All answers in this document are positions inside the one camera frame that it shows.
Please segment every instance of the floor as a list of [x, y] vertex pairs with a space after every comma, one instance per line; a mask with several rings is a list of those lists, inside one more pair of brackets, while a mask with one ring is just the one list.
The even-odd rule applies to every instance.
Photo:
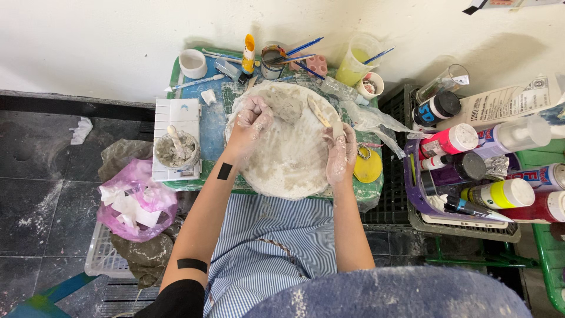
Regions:
[[[0, 316], [84, 270], [99, 205], [100, 152], [120, 138], [135, 139], [140, 125], [91, 118], [85, 143], [69, 145], [68, 129], [79, 119], [0, 111]], [[380, 267], [420, 265], [436, 249], [434, 237], [420, 234], [367, 232], [367, 238]], [[445, 255], [463, 258], [480, 249], [480, 240], [471, 238], [443, 236], [441, 244]], [[109, 300], [120, 285], [132, 284], [100, 277], [57, 306], [72, 317], [111, 317]]]

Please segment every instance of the blue striped fabric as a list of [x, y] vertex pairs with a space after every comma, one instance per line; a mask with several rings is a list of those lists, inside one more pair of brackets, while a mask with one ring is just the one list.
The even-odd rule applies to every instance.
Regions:
[[204, 316], [241, 317], [270, 295], [336, 272], [329, 201], [232, 194], [212, 256]]

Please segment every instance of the white plastic basket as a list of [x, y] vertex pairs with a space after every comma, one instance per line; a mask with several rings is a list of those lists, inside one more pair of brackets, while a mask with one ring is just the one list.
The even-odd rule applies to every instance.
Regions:
[[118, 254], [110, 242], [110, 229], [100, 222], [96, 222], [94, 227], [84, 272], [90, 276], [104, 274], [112, 278], [134, 278], [129, 271], [128, 262]]

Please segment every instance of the clay-covered hand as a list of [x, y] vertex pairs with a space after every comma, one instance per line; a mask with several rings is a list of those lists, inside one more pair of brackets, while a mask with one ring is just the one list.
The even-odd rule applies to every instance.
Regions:
[[261, 96], [249, 96], [237, 113], [232, 134], [226, 147], [239, 158], [247, 160], [255, 150], [257, 140], [273, 124], [273, 111]]
[[333, 128], [324, 127], [323, 139], [328, 144], [328, 165], [325, 168], [325, 176], [328, 183], [335, 188], [342, 181], [353, 180], [353, 167], [357, 159], [357, 140], [355, 131], [348, 124], [343, 124], [345, 136], [333, 139]]

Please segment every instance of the green table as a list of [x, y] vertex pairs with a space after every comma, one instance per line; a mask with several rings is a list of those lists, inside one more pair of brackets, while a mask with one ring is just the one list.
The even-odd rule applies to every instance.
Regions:
[[[217, 53], [235, 55], [235, 56], [239, 56], [239, 57], [241, 56], [241, 52], [225, 51], [225, 50], [212, 49], [212, 48], [210, 48], [210, 49], [206, 48], [206, 50], [217, 52]], [[206, 58], [206, 59], [207, 59], [207, 64], [208, 64], [208, 73], [213, 72], [214, 69], [213, 69], [212, 63], [213, 63], [214, 59], [211, 59], [211, 58]], [[260, 70], [258, 68], [256, 68], [255, 72], [260, 74]], [[336, 72], [335, 69], [330, 68], [328, 75], [332, 76], [332, 75], [335, 74], [335, 72]], [[294, 75], [294, 74], [296, 74], [296, 73], [289, 71], [288, 67], [283, 72], [283, 76]], [[187, 83], [189, 81], [192, 81], [192, 79], [188, 79], [185, 76], [181, 76], [179, 59], [177, 58], [177, 60], [175, 60], [175, 62], [173, 64], [171, 81], [170, 81], [169, 85], [174, 86], [174, 85], [178, 85], [179, 83]], [[261, 81], [262, 81], [262, 76], [259, 76], [256, 83], [260, 83]], [[341, 109], [341, 111], [339, 111], [340, 108], [339, 108], [338, 101], [335, 98], [327, 96], [324, 93], [322, 93], [317, 88], [315, 82], [312, 81], [311, 77], [308, 76], [307, 72], [301, 71], [300, 76], [298, 78], [288, 80], [286, 82], [306, 86], [306, 87], [316, 91], [317, 93], [320, 93], [320, 95], [326, 97], [327, 100], [330, 102], [330, 104], [332, 104], [338, 110], [338, 112], [342, 115], [343, 122], [351, 123], [351, 120], [349, 119], [349, 116], [347, 115], [347, 111], [345, 109]], [[238, 96], [240, 96], [243, 91], [245, 91], [244, 90], [245, 87], [241, 86], [238, 83], [233, 83], [233, 82], [229, 81], [229, 79], [223, 79], [223, 80], [219, 80], [219, 81], [211, 81], [211, 82], [203, 83], [203, 84], [200, 84], [200, 85], [195, 85], [195, 86], [192, 86], [192, 87], [187, 87], [187, 88], [182, 89], [181, 92], [177, 92], [177, 93], [176, 92], [170, 92], [170, 93], [167, 94], [167, 99], [201, 98], [199, 96], [199, 92], [205, 91], [209, 88], [214, 89], [214, 91], [216, 92], [216, 98], [218, 99], [218, 102], [223, 103], [224, 114], [222, 114], [223, 121], [221, 123], [218, 123], [217, 120], [216, 121], [210, 121], [208, 119], [208, 117], [205, 118], [205, 115], [204, 115], [204, 112], [207, 110], [206, 109], [207, 106], [203, 106], [203, 117], [202, 117], [201, 122], [200, 122], [202, 148], [204, 148], [206, 143], [208, 142], [207, 140], [203, 139], [203, 130], [207, 130], [208, 132], [212, 131], [212, 132], [215, 132], [215, 133], [223, 133], [223, 131], [225, 129], [225, 124], [226, 124], [225, 115], [231, 113], [231, 106], [233, 104], [233, 100], [235, 98], [237, 98]], [[221, 98], [220, 98], [220, 96], [218, 96], [219, 90], [221, 90], [221, 92], [222, 92]], [[371, 106], [377, 107], [377, 99], [376, 98], [374, 98], [371, 101]], [[357, 136], [357, 141], [380, 144], [380, 139], [373, 133], [366, 133], [366, 132], [360, 132], [360, 131], [355, 131], [355, 133], [356, 133], [356, 136]], [[216, 141], [215, 148], [218, 148], [218, 149], [215, 149], [216, 150], [215, 154], [218, 155], [218, 153], [221, 153], [221, 151], [223, 150], [223, 145], [221, 145], [221, 146], [218, 145], [218, 143]], [[373, 150], [375, 150], [379, 154], [379, 156], [382, 157], [382, 152], [381, 152], [380, 148], [376, 148], [376, 149], [373, 149]], [[202, 157], [203, 157], [202, 172], [200, 174], [200, 179], [189, 180], [189, 181], [169, 181], [169, 182], [165, 182], [164, 184], [166, 184], [169, 187], [175, 188], [179, 191], [199, 191], [202, 188], [202, 186], [204, 185], [204, 182], [206, 181], [208, 176], [210, 175], [210, 171], [212, 170], [212, 168], [216, 164], [215, 160], [205, 160], [204, 154], [203, 154]], [[374, 207], [379, 200], [382, 188], [383, 188], [383, 174], [382, 173], [376, 181], [371, 182], [371, 183], [361, 183], [356, 178], [354, 178], [354, 180], [353, 180], [353, 189], [354, 189], [355, 195], [357, 197], [358, 203], [366, 203], [366, 204]], [[257, 194], [255, 191], [253, 191], [251, 186], [243, 179], [243, 177], [241, 175], [238, 175], [236, 177], [236, 181], [235, 181], [235, 184], [233, 186], [232, 193]], [[313, 199], [332, 199], [333, 198], [333, 192], [332, 192], [331, 189], [328, 189], [328, 190], [326, 190], [322, 193], [310, 196], [310, 198], [313, 198]]]

